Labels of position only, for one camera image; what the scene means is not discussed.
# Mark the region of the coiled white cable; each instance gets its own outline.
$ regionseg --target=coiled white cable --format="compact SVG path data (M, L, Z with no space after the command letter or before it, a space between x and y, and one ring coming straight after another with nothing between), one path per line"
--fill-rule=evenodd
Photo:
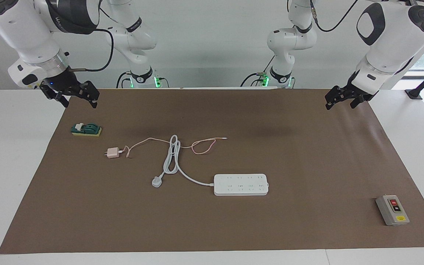
M185 178L187 178L188 180L194 183L197 183L202 186L213 187L213 183L207 184L207 183L202 183L200 181L194 180L190 178L186 173L184 173L184 171L182 171L178 163L180 150L181 150L181 142L178 140L177 135L173 135L170 139L170 147L168 148L168 155L166 156L165 162L163 163L163 173L161 173L160 176L157 176L153 179L152 181L153 187L158 188L161 186L161 183L163 182L162 179L165 174L175 174L178 171L181 172L181 174L183 174ZM173 161L173 157L174 157L174 167L173 169L170 170L170 165L171 165L171 162Z

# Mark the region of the white power strip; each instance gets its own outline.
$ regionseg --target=white power strip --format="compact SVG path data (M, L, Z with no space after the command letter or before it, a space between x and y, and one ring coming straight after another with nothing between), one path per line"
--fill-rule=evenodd
M217 196L264 196L269 187L265 174L217 174L213 183Z

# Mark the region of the switch box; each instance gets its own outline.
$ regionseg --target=switch box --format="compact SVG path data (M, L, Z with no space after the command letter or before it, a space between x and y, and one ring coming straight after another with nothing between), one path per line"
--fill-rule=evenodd
M268 194L265 174L217 174L213 178L217 196L264 196Z
M386 225L394 226L410 223L409 217L396 195L380 196L375 200L375 203L377 203Z

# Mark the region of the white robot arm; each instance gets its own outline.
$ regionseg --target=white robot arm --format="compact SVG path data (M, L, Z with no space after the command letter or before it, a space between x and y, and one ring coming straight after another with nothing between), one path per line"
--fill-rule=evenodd
M424 47L424 1L383 1L367 7L357 24L369 52L344 87L335 86L325 96L328 110L354 99L350 106L371 100L380 87L402 71Z
M309 49L317 42L310 0L293 0L289 8L289 20L294 27L281 28L268 35L268 47L275 55L268 73L270 86L287 87L296 61L289 53Z
M96 107L98 90L90 81L78 82L51 32L90 34L99 22L100 2L0 0L0 35L19 55L8 70L13 81L21 87L42 82L40 88L47 98L65 107L64 95L85 99Z
M156 37L137 14L133 0L108 0L108 2L113 20L119 23L118 26L109 29L114 36L114 48L128 61L133 86L158 87L155 71L143 52L156 47Z

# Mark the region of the white table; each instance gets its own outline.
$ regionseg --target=white table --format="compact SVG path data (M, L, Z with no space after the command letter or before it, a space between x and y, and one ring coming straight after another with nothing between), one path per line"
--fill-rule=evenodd
M371 106L424 196L424 103L381 91ZM63 111L40 91L0 91L0 245ZM424 248L0 255L1 264L418 265Z

